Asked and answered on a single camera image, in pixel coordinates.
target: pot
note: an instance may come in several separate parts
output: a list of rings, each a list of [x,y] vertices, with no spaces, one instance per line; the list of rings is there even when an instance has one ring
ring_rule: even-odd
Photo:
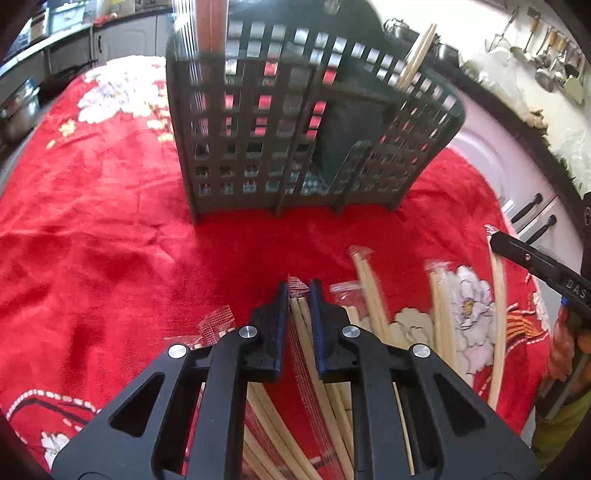
[[[384,31],[391,37],[399,38],[400,40],[405,40],[412,44],[417,41],[419,36],[418,32],[411,30],[404,20],[399,20],[398,18],[386,20],[384,23]]]
[[[435,42],[431,46],[431,53],[441,61],[446,61],[456,67],[460,66],[460,52],[457,48],[447,45],[446,43]]]
[[[28,79],[0,106],[0,129],[5,141],[19,143],[35,127],[40,110],[38,93],[39,87]]]

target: person's hand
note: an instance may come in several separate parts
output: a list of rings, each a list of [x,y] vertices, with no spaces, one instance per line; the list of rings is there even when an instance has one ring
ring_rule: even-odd
[[[566,328],[568,310],[561,306],[558,319],[554,326],[550,356],[548,357],[548,376],[554,380],[565,381],[573,372],[574,338]],[[583,353],[591,353],[591,330],[580,330],[577,336],[577,344]],[[591,385],[591,362],[587,365],[579,380],[571,389],[571,394],[584,390]]]

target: black drawer handle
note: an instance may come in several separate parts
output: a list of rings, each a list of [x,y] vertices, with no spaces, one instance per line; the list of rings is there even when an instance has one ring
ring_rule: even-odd
[[[536,193],[534,199],[525,205],[519,212],[515,214],[515,216],[511,219],[511,223],[519,222],[524,216],[526,216],[530,210],[539,205],[544,200],[541,193]]]
[[[525,243],[528,245],[531,245],[532,243],[534,243],[538,238],[540,238],[542,235],[544,235],[546,233],[546,230],[548,228],[550,228],[552,225],[556,225],[556,215],[550,215],[548,217],[548,221],[546,222],[546,224],[540,228],[536,233],[534,233],[531,237],[529,237]]]

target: wooden chopstick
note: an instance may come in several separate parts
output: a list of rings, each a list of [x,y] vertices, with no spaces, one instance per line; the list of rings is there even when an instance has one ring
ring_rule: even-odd
[[[246,443],[242,445],[242,457],[260,480],[274,480]]]
[[[304,323],[306,324],[308,338],[310,339],[310,342],[313,345],[314,336],[312,334],[312,318],[310,316],[310,308],[308,307],[308,302],[304,297],[300,297],[299,299],[297,299],[297,303],[300,307],[302,317],[304,318]],[[345,406],[343,405],[343,400],[338,385],[324,384],[324,387],[326,388],[326,393],[330,401],[330,406],[332,407],[333,413],[335,414],[335,419],[337,425],[339,426],[340,434],[343,437],[345,448],[347,449],[347,453],[349,454],[349,459],[353,464],[353,460],[355,458],[355,451],[353,449],[353,416],[351,415],[351,422],[349,422],[349,417],[347,416]]]
[[[247,399],[269,440],[294,474],[295,480],[322,480],[283,422],[265,387],[262,384],[249,383]]]
[[[507,295],[503,263],[489,244],[491,256],[492,284],[495,289],[496,343],[492,363],[491,389],[488,394],[488,406],[496,411],[501,395],[503,370],[505,369],[505,351],[507,339]]]
[[[371,267],[369,266],[369,262],[366,259],[362,258],[361,254],[358,253],[353,254],[352,257],[353,263],[355,264],[355,269],[357,270],[359,281],[361,282],[363,297],[365,298],[365,303],[368,306],[370,322],[372,329],[374,330],[373,333],[378,337],[378,339],[382,343],[393,345],[394,342],[392,341],[390,330],[388,328],[389,322],[386,316],[386,312],[384,310],[384,306],[382,305],[382,297],[379,293],[377,286],[378,283],[375,279],[373,271],[371,270]],[[408,437],[408,428],[406,425],[406,421],[404,420],[404,413],[402,412],[400,395],[398,393],[396,383],[392,383],[392,386],[394,387],[396,404],[398,407],[398,413],[400,415],[400,420],[402,424],[402,435],[404,436],[404,444],[406,446],[407,451],[408,467],[410,470],[410,474],[414,475],[415,469],[413,461],[413,452],[410,448],[410,438]]]
[[[275,462],[271,460],[265,450],[263,450],[261,444],[258,443],[255,436],[246,426],[244,427],[244,446],[247,446],[251,450],[252,454],[261,463],[273,480],[286,480],[277,465],[275,465]]]
[[[304,317],[300,310],[298,300],[290,299],[290,306],[295,324],[295,330],[297,332],[297,336],[301,345],[301,350],[304,355],[304,360],[306,362],[306,367],[308,368],[308,373],[310,374],[310,379],[314,387],[314,392],[316,393],[316,398],[318,399],[320,411],[324,418],[324,423],[326,424],[330,440],[332,441],[332,444],[335,447],[336,456],[339,460],[341,468],[343,469],[345,478],[347,480],[353,480],[353,465],[347,452],[345,443],[343,441],[343,437],[340,433],[339,426],[337,424],[332,406],[330,405],[326,388],[324,384],[321,382],[321,380],[318,378],[316,364],[314,361],[314,349],[312,347],[310,335],[308,334],[308,329],[306,327]]]
[[[396,88],[406,92],[408,87],[412,84],[413,79],[417,71],[419,70],[421,63],[425,59],[433,38],[435,37],[435,30],[437,24],[431,24],[425,34],[418,39],[411,49],[411,58],[402,70],[400,78],[396,82]],[[415,45],[419,42],[418,48],[415,49]]]
[[[456,328],[449,310],[450,293],[445,276],[445,270],[439,267],[429,274],[429,285],[433,298],[436,352],[454,372],[459,374]]]

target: plastic wrapper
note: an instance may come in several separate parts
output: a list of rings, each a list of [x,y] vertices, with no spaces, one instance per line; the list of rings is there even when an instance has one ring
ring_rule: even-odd
[[[591,192],[591,139],[585,129],[568,132],[567,139],[554,153],[556,159],[567,171],[581,198]]]
[[[195,333],[192,335],[167,337],[164,339],[165,346],[172,343],[183,343],[191,349],[205,348],[216,344],[220,338],[236,328],[236,321],[228,305],[206,315],[196,326]],[[196,413],[191,426],[189,438],[193,438],[193,430],[199,418],[199,408],[203,397],[205,385],[202,385],[201,393],[197,399]],[[284,480],[297,478],[286,466],[285,462],[278,452],[277,448],[270,441],[269,437],[262,428],[256,414],[247,403],[245,410],[245,444],[244,449],[248,450],[244,457],[250,458],[255,465],[250,465],[243,459],[242,478],[259,478],[260,480]],[[187,455],[191,448],[191,440],[187,445]]]
[[[517,86],[517,67],[518,62],[511,54],[499,48],[490,53],[483,51],[468,60],[463,65],[463,71],[525,120],[530,109],[523,90]]]
[[[430,339],[429,346],[457,371],[456,318],[452,312],[448,267],[449,263],[443,261],[429,261],[425,264],[433,302],[433,327],[431,332],[426,332],[426,336]]]
[[[347,310],[349,321],[368,331],[371,331],[369,324],[369,310],[363,297],[361,284],[356,281],[345,281],[335,283],[329,287],[332,300]]]
[[[292,305],[293,302],[297,304],[297,299],[304,297],[309,289],[295,277],[290,277],[288,283],[290,286],[290,301]],[[320,457],[323,464],[322,476],[331,480],[349,480],[339,462],[339,456],[336,454],[336,449],[306,364],[304,350],[300,343],[295,321],[290,322],[287,335],[290,351],[293,356],[295,380],[310,419],[314,438],[320,450]]]
[[[390,312],[388,310],[388,304],[384,299],[384,292],[380,284],[379,278],[373,272],[369,258],[373,250],[367,247],[360,247],[358,245],[352,245],[349,247],[349,255],[355,265],[357,271],[357,277],[359,284],[361,285],[362,295],[365,299],[365,304],[369,312],[369,319],[372,325],[374,333],[379,332],[379,328],[376,328],[375,319],[379,318],[381,325],[388,325],[390,323]],[[368,302],[368,299],[375,299],[375,302]],[[378,335],[381,338],[387,338],[388,335]]]

